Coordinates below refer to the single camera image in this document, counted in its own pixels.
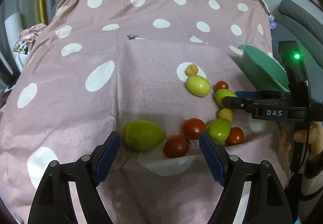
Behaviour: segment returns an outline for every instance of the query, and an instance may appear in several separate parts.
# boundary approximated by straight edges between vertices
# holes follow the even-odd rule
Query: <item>sleeve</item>
[[[322,196],[323,191],[323,152],[306,164],[303,175],[298,214],[304,222]]]

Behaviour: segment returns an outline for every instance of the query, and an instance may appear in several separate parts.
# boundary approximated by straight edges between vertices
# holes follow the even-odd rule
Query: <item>yellow fruit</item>
[[[187,76],[197,75],[198,72],[199,72],[199,68],[193,64],[186,67],[186,70],[185,70],[185,74]]]
[[[232,121],[233,121],[233,112],[229,108],[221,109],[220,112],[219,112],[219,114],[218,114],[218,118],[226,119],[230,123],[232,123]]]

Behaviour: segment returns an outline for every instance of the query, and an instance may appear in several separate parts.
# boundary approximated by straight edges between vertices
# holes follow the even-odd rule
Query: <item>pink bedsheet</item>
[[[242,54],[237,47],[272,52],[268,12],[259,0],[62,0],[56,12],[0,123],[1,197],[25,223],[50,161],[76,161],[136,119],[159,124],[167,137],[179,134],[188,118],[215,119],[212,92],[199,98],[185,88],[187,65],[196,64],[211,84],[224,80],[232,91],[252,91],[232,60]],[[249,162],[269,160],[286,186],[288,163],[276,125],[236,111],[232,126],[243,129],[245,141],[227,151]],[[209,220],[222,188],[197,141],[177,159],[163,155],[164,143],[148,152],[121,147],[98,187],[115,224]],[[240,210],[237,224],[242,216]]]

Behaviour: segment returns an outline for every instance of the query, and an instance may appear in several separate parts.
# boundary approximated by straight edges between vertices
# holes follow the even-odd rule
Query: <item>cable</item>
[[[303,164],[305,162],[306,154],[307,154],[307,151],[308,151],[308,142],[309,142],[309,131],[310,131],[310,128],[311,128],[311,126],[309,125],[309,127],[307,129],[307,136],[306,136],[306,143],[305,143],[305,152],[304,152],[303,160],[302,160],[301,164],[299,165],[298,170],[295,173],[299,173],[299,171],[301,170],[301,168],[302,168],[302,166],[303,166]]]

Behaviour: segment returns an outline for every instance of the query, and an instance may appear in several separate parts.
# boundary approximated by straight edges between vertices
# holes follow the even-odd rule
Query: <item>blue gripper pad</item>
[[[119,133],[112,132],[93,158],[91,168],[94,173],[92,181],[95,187],[107,178],[120,146],[121,137]]]
[[[235,94],[237,95],[237,97],[262,99],[261,94],[259,94],[258,92],[237,91],[235,92]]]
[[[214,180],[221,186],[225,186],[229,163],[221,150],[222,147],[218,146],[207,132],[201,134],[199,145]]]

